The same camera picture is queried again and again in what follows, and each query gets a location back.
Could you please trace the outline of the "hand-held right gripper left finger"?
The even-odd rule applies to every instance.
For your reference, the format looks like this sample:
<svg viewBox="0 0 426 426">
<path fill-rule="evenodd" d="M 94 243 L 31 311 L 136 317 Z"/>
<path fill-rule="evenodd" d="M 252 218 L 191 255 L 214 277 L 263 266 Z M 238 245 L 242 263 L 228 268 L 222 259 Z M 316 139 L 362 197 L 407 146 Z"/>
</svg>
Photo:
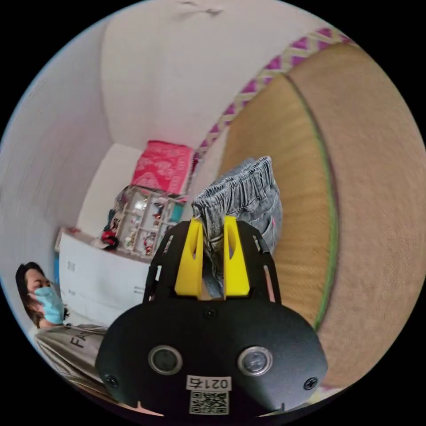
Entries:
<svg viewBox="0 0 426 426">
<path fill-rule="evenodd" d="M 200 220 L 189 222 L 174 291 L 178 296 L 202 296 L 203 227 Z"/>
</svg>

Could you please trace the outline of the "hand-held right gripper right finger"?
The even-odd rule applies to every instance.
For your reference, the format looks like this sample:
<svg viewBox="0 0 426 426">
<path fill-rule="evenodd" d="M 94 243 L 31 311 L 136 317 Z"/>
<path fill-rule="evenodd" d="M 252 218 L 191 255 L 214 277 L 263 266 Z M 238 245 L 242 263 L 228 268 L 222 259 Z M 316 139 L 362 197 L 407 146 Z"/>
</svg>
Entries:
<svg viewBox="0 0 426 426">
<path fill-rule="evenodd" d="M 225 216 L 223 233 L 224 295 L 248 296 L 250 284 L 235 217 Z"/>
</svg>

